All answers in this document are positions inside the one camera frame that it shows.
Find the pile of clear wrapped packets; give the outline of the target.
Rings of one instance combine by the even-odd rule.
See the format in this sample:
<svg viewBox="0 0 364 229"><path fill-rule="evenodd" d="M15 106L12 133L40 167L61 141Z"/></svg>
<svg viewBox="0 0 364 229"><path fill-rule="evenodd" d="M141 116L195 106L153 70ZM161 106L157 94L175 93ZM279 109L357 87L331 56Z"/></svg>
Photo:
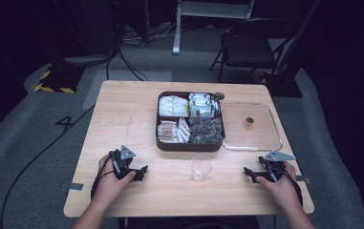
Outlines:
<svg viewBox="0 0 364 229"><path fill-rule="evenodd" d="M178 143L177 124L175 121L162 120L157 127L158 139L167 143Z"/></svg>

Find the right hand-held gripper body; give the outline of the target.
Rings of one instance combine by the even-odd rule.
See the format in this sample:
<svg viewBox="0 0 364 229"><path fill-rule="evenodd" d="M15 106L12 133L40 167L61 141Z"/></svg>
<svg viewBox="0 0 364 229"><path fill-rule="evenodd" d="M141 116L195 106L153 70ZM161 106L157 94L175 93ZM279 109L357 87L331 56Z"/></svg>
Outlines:
<svg viewBox="0 0 364 229"><path fill-rule="evenodd" d="M295 156L287 155L278 151L270 151L265 156L260 156L259 161L266 170L266 179L272 182L278 181L285 172L285 161L295 160Z"/></svg>

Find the person's left hand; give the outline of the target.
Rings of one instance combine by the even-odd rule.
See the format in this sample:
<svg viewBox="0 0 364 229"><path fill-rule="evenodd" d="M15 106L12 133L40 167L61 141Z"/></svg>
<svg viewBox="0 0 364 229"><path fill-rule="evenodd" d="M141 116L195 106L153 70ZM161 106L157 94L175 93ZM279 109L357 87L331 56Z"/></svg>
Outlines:
<svg viewBox="0 0 364 229"><path fill-rule="evenodd" d="M99 161L102 177L98 181L93 200L106 201L111 205L120 196L125 187L132 182L135 172L128 173L123 179L118 179L114 173L113 161L109 156L104 156Z"/></svg>

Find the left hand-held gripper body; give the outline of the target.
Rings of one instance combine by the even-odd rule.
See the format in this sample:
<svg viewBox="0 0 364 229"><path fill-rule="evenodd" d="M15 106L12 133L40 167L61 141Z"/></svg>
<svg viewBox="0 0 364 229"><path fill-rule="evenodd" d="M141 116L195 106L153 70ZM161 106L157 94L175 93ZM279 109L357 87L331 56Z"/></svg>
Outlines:
<svg viewBox="0 0 364 229"><path fill-rule="evenodd" d="M123 179L131 172L129 168L133 158L136 156L129 148L122 145L120 149L115 149L109 152L114 165L114 173L118 179Z"/></svg>

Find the yellow-black striped stand base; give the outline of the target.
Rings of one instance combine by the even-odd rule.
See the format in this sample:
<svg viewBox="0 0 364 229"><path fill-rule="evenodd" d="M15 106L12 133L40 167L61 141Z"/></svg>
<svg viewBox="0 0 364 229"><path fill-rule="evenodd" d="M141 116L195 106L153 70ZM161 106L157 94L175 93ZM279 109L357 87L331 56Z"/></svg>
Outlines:
<svg viewBox="0 0 364 229"><path fill-rule="evenodd" d="M57 69L49 66L35 86L36 92L74 94L84 73L84 68Z"/></svg>

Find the white metal stand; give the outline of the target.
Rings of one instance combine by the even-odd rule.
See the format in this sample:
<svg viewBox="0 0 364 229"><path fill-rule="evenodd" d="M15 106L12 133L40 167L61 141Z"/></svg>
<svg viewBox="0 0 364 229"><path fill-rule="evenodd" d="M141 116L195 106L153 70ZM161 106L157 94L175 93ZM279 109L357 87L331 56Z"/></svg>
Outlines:
<svg viewBox="0 0 364 229"><path fill-rule="evenodd" d="M227 19L248 19L255 0L244 3L214 3L194 0L178 0L176 9L176 31L174 35L173 54L181 51L182 17L199 16Z"/></svg>

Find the clear glass cup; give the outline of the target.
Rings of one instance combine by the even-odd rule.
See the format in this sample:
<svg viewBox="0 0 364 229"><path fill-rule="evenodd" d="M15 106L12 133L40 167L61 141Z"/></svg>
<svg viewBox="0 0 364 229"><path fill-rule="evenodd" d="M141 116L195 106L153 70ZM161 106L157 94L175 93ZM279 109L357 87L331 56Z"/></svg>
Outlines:
<svg viewBox="0 0 364 229"><path fill-rule="evenodd" d="M196 182L204 182L213 170L213 162L209 156L197 155L191 160L191 178Z"/></svg>

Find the pile of grey-white packets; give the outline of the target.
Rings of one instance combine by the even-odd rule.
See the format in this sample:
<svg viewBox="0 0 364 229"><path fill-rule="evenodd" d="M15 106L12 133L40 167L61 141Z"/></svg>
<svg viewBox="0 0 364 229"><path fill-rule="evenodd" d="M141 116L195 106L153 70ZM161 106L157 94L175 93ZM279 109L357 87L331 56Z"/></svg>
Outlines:
<svg viewBox="0 0 364 229"><path fill-rule="evenodd" d="M213 94L190 93L189 109L191 116L214 118L220 115L220 102Z"/></svg>

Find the black stand base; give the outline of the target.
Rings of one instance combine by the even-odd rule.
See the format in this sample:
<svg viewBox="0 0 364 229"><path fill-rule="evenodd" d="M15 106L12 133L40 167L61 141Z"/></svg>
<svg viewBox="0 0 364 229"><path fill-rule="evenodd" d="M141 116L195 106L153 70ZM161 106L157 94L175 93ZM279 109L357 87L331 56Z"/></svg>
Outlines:
<svg viewBox="0 0 364 229"><path fill-rule="evenodd" d="M302 97L302 93L292 77L282 73L262 73L261 82L267 87L271 96Z"/></svg>

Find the black folding chair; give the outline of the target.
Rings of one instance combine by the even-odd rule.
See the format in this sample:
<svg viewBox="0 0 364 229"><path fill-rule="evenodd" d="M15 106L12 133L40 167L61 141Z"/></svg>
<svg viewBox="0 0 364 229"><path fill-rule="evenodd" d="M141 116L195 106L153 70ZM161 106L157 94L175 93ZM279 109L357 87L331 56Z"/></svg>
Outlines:
<svg viewBox="0 0 364 229"><path fill-rule="evenodd" d="M255 17L244 19L221 36L221 47L210 69L220 64L218 81L224 66L231 68L269 69L275 74L283 50L299 32L290 19Z"/></svg>

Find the brown compartment tray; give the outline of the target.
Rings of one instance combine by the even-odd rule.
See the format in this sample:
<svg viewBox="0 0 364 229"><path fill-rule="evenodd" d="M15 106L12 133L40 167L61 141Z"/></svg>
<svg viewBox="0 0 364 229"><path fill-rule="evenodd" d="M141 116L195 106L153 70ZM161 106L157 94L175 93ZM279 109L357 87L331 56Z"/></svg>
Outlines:
<svg viewBox="0 0 364 229"><path fill-rule="evenodd" d="M177 126L178 126L178 122L179 119L181 118L181 116L160 116L159 115L159 102L160 102L160 98L163 96L167 96L167 95L175 95L175 96L179 96L182 98L185 98L188 100L189 103L189 94L190 93L202 93L202 92L163 92L159 95L158 97L158 111L157 111L157 120L156 120L156 140L157 140L157 146L163 150L163 151L175 151L175 152L216 152L218 151L223 142L219 143L219 144L195 144L195 143L191 143L190 141L188 141L187 143L167 143L167 142L162 142L158 139L157 136L157 127L158 125L161 123L162 120L168 120L168 121L175 121ZM224 128L224 122L223 122L223 117L222 117L222 110L221 110L221 101L220 102L220 115L218 116L223 123L223 128ZM190 115L190 109L189 109L189 115L187 117L184 117L185 121L188 124L188 127L190 126L190 121L189 119L191 117L196 117L196 116L191 116ZM225 139L225 128L223 130L223 136Z"/></svg>

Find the clear plastic lid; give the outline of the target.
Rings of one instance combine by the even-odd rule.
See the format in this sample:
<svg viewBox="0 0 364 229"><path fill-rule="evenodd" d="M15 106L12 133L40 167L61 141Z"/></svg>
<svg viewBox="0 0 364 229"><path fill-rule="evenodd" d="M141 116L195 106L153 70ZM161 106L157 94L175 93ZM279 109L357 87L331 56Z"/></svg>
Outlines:
<svg viewBox="0 0 364 229"><path fill-rule="evenodd" d="M229 151L269 152L283 147L271 109L259 102L222 102L223 146Z"/></svg>

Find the pile of yellow-white packets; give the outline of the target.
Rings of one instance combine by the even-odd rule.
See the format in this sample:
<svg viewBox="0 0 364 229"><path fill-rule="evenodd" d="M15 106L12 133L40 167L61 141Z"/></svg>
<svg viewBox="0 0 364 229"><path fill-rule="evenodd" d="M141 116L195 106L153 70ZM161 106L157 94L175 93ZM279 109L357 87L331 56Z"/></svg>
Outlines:
<svg viewBox="0 0 364 229"><path fill-rule="evenodd" d="M160 116L181 116L189 115L188 100L175 95L167 95L160 98L159 115Z"/></svg>

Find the person's right hand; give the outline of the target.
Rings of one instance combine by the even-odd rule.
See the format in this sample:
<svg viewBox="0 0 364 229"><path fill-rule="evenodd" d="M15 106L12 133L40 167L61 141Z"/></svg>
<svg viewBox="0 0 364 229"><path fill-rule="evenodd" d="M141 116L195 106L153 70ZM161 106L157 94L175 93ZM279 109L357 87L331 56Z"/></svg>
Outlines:
<svg viewBox="0 0 364 229"><path fill-rule="evenodd" d="M282 210L285 205L300 203L295 188L289 178L282 176L278 181L271 182L265 178L258 177L257 181L269 191L273 200Z"/></svg>

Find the row of white sachets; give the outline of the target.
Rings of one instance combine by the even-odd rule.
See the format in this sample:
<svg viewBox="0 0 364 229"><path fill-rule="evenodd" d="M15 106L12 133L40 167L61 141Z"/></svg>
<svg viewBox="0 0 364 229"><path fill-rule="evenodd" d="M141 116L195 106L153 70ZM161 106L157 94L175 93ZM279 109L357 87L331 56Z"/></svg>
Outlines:
<svg viewBox="0 0 364 229"><path fill-rule="evenodd" d="M189 141L190 137L189 127L183 117L181 117L178 122L177 137L180 143L187 143Z"/></svg>

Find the pile of dark tea bags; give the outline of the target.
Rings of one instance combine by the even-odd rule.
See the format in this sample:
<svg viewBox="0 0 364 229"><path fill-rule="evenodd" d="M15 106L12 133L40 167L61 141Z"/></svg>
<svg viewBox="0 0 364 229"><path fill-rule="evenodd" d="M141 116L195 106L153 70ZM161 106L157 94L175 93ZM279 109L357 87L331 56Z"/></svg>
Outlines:
<svg viewBox="0 0 364 229"><path fill-rule="evenodd" d="M189 141L195 144L219 144L224 140L223 123L219 117L191 117Z"/></svg>

